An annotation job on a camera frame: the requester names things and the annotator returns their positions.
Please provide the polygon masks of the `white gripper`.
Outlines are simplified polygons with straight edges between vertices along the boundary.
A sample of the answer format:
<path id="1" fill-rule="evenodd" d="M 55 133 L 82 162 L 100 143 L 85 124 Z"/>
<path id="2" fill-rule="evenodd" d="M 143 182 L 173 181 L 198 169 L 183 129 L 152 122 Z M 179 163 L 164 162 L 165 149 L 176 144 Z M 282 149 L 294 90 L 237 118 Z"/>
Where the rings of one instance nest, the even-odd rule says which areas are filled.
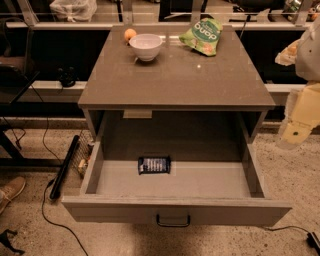
<path id="1" fill-rule="evenodd" d="M 299 40 L 289 44 L 275 58 L 279 65 L 295 63 Z M 276 145 L 285 150 L 299 147 L 320 124 L 320 83 L 308 83 L 301 90 L 292 90 L 287 99 L 287 117 L 282 121 Z"/>

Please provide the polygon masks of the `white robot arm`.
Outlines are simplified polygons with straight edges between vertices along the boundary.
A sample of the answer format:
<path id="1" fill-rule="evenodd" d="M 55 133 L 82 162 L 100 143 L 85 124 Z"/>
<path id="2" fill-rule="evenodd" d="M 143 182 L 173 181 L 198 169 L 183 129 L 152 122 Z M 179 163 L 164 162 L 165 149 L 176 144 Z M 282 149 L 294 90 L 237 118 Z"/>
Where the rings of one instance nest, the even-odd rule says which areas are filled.
<path id="1" fill-rule="evenodd" d="M 296 75 L 307 81 L 304 88 L 289 93 L 285 118 L 278 131 L 277 145 L 282 149 L 294 149 L 320 125 L 320 17 L 298 40 L 282 50 L 275 62 L 283 66 L 295 65 Z"/>

